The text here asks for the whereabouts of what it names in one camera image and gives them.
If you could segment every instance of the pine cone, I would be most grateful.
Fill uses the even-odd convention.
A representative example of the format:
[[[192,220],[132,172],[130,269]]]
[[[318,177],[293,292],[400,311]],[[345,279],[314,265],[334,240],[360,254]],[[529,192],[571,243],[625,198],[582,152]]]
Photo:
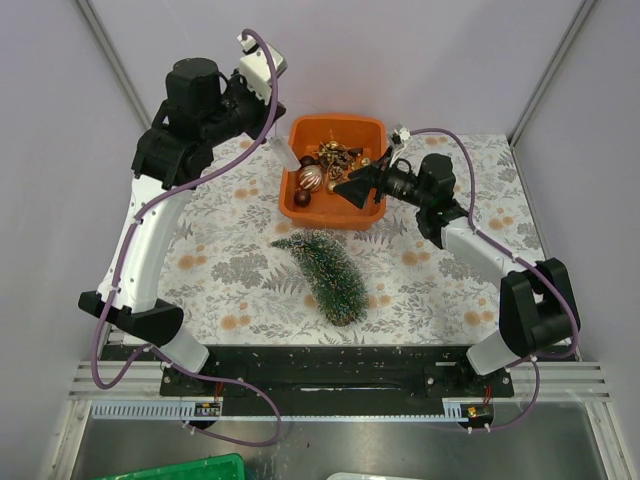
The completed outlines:
[[[344,170],[340,165],[337,164],[331,165],[327,173],[329,174],[329,180],[335,180],[336,182],[339,182],[344,178]]]

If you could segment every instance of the white enclosure panel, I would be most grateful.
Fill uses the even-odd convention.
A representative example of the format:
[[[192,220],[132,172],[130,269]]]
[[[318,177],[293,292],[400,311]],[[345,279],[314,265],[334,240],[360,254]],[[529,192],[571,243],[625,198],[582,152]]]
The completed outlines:
[[[0,478],[35,479],[96,320],[140,127],[71,1],[0,14]]]
[[[230,73],[253,28],[289,71],[280,126],[348,111],[412,128],[508,133],[580,0],[92,0],[148,112],[185,57]]]
[[[640,3],[600,2],[517,145],[543,238],[569,266],[582,351],[640,459]]]

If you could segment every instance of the gold ornament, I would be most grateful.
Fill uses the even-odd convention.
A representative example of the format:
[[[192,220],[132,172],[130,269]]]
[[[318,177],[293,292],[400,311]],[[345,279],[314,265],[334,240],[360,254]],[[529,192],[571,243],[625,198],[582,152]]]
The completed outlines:
[[[340,145],[335,140],[331,140],[329,143],[327,143],[326,147],[331,149],[331,150],[344,150],[345,149],[344,145]]]
[[[317,192],[322,186],[322,170],[317,165],[308,165],[300,169],[298,183],[303,190]]]
[[[333,195],[334,192],[333,189],[335,188],[335,186],[338,184],[338,182],[336,182],[335,180],[331,180],[330,182],[327,183],[327,192],[331,195]]]

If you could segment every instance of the green container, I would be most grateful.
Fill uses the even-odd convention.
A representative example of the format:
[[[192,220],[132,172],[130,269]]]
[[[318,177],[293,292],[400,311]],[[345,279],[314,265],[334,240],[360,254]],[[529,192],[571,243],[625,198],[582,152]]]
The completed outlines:
[[[137,480],[140,478],[154,480],[245,480],[244,462],[237,453],[230,453],[195,462],[101,477],[95,480]]]

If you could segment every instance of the miniature christmas tree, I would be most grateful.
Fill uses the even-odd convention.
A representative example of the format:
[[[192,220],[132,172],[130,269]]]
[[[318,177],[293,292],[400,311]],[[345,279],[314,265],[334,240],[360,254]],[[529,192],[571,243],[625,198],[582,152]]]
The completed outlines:
[[[333,325],[344,327],[366,315],[368,300],[362,275],[336,240],[307,230],[276,240],[271,246],[293,255],[318,309]]]

